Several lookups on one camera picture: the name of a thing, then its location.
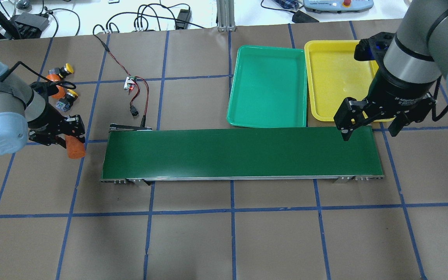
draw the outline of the conveyor belt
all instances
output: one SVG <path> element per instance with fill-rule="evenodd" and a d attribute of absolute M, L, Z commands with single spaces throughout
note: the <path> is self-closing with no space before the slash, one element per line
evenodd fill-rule
<path fill-rule="evenodd" d="M 352 137 L 335 127 L 112 131 L 101 180 L 383 177 L 371 127 Z"/>

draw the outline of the orange object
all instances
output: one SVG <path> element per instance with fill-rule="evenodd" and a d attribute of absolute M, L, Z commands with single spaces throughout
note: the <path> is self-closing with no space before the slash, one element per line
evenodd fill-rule
<path fill-rule="evenodd" d="M 49 74 L 48 76 L 46 76 L 46 78 L 48 78 L 48 80 L 53 81 L 53 82 L 57 82 L 57 81 L 61 81 L 62 79 L 60 78 L 60 76 L 56 75 L 56 74 Z M 52 95 L 52 98 L 55 99 L 60 99 L 62 97 L 65 96 L 65 89 L 63 87 L 60 86 L 56 86 L 58 88 L 58 93 Z"/>
<path fill-rule="evenodd" d="M 67 155 L 69 158 L 78 159 L 86 155 L 86 149 L 84 144 L 79 141 L 79 139 L 65 135 L 65 144 L 67 145 Z"/>

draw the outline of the checkered cloth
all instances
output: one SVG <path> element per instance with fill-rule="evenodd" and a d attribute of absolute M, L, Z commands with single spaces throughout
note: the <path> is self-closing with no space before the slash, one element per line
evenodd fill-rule
<path fill-rule="evenodd" d="M 284 9 L 298 9 L 298 0 L 274 0 Z"/>

